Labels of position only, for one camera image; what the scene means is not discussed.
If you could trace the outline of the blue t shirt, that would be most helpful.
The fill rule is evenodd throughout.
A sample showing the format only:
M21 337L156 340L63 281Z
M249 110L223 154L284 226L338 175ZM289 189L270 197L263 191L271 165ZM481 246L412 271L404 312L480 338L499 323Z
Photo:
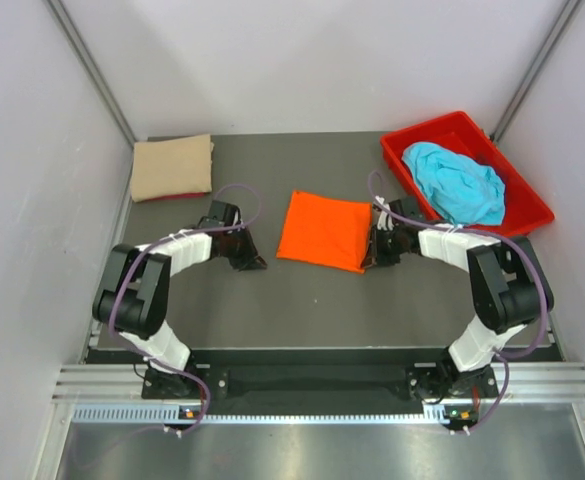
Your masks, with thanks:
M506 185L494 168L432 142L406 148L402 161L428 204L445 220L464 226L499 226Z

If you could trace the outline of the orange t shirt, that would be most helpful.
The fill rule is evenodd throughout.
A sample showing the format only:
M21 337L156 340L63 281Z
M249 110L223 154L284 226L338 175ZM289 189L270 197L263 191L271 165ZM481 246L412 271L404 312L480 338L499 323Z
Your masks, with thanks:
M276 257L362 274L372 206L294 191Z

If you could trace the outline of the aluminium frame rail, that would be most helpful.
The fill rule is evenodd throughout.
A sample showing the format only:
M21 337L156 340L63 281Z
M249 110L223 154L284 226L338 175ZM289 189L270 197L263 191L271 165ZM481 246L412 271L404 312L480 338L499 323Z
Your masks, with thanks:
M585 364L521 362L492 365L504 403L585 403ZM52 398L71 403L125 403L141 399L146 367L141 365L64 365Z

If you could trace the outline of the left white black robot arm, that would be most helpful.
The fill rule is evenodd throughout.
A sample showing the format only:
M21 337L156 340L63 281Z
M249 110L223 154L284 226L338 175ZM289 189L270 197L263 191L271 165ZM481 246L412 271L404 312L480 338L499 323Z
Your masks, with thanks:
M111 250L93 300L93 319L147 364L144 381L164 398L203 392L191 349L167 321L171 279L184 270L225 258L236 271L264 270L248 229L181 229L152 244Z

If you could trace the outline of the red plastic bin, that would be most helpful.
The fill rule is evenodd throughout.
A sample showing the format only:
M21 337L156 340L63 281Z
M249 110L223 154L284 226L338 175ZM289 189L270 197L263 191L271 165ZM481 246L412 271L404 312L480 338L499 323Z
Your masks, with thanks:
M381 136L383 158L405 192L417 198L426 219L444 220L415 185L402 154L416 142L432 142L477 163L494 168L506 185L506 214L501 225L469 225L505 236L529 234L554 220L554 214L513 165L489 140L481 128L463 111L445 114Z

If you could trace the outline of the folded red t shirt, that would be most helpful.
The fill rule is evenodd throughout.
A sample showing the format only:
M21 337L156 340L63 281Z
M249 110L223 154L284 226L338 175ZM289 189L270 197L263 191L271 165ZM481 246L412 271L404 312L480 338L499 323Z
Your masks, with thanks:
M146 200L143 200L143 202L155 202L155 201L177 200L177 199L195 199L195 198L205 197L206 195L208 195L208 192L169 194L169 195L150 197Z

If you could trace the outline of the folded beige t shirt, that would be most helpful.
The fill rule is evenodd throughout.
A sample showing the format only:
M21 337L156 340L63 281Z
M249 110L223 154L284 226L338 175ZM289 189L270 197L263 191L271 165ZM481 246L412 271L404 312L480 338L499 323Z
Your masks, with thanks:
M133 151L130 195L135 203L150 197L212 191L209 134L137 142Z

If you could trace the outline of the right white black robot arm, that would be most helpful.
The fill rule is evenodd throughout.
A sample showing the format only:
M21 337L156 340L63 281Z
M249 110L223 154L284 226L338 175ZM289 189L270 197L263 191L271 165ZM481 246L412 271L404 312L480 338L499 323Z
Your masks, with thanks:
M438 260L469 274L474 316L435 367L410 381L412 394L439 402L480 383L496 354L541 315L553 296L526 237L498 240L439 225L373 226L361 267L389 267L404 254Z

